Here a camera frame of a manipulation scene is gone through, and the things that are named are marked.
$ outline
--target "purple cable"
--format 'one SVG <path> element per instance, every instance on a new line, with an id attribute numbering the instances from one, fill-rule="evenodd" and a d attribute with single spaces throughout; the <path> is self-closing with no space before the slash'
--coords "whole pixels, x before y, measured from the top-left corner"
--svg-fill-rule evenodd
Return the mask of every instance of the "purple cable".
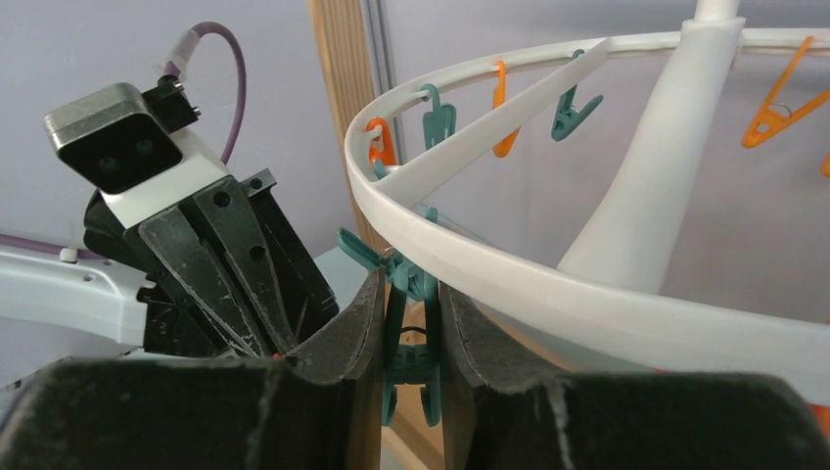
<path id="1" fill-rule="evenodd" d="M 51 243 L 46 242 L 37 242 L 34 240 L 28 240 L 25 238 L 14 237 L 12 235 L 3 235 L 0 233 L 0 245 L 6 245 L 9 247 L 20 248 L 23 250 L 30 250 L 32 252 L 38 253 L 45 253 L 46 255 L 59 255 L 61 250 L 67 247 L 62 247 L 60 245 L 53 245 Z M 92 253 L 88 250 L 78 250 L 78 258 L 79 259 L 105 259 L 95 253 Z"/>
<path id="2" fill-rule="evenodd" d="M 225 38 L 231 47 L 234 60 L 236 61 L 236 112 L 234 113 L 234 120 L 231 124 L 231 131 L 228 134 L 228 140 L 225 142 L 225 149 L 219 158 L 224 164 L 227 164 L 231 160 L 231 153 L 233 152 L 234 145 L 236 145 L 236 139 L 239 137 L 239 131 L 242 128 L 242 117 L 245 115 L 245 98 L 248 93 L 248 73 L 245 70 L 245 58 L 242 55 L 242 47 L 240 47 L 236 36 L 224 25 L 214 22 L 203 22 L 191 27 L 191 30 L 197 33 L 199 37 L 205 37 L 207 34 L 213 33 Z M 168 62 L 164 66 L 165 75 L 179 76 L 180 73 L 181 70 L 171 62 Z"/>

